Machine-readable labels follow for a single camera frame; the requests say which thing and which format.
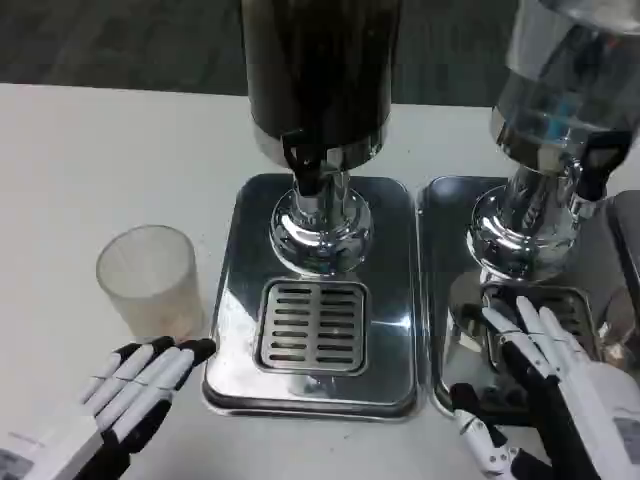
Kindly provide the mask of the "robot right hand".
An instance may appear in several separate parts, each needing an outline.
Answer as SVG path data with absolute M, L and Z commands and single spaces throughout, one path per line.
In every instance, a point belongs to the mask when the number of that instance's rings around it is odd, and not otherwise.
M 458 433 L 487 479 L 636 479 L 639 387 L 627 372 L 592 360 L 555 313 L 516 299 L 520 323 L 484 307 L 511 377 L 526 391 L 547 458 L 509 444 L 482 413 L 471 385 L 450 389 Z

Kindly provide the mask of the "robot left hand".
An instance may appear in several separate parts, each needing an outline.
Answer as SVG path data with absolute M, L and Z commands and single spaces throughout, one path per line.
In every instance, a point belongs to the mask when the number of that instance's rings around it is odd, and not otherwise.
M 74 399 L 1 439 L 4 479 L 119 479 L 157 433 L 175 394 L 217 351 L 170 336 L 110 353 Z

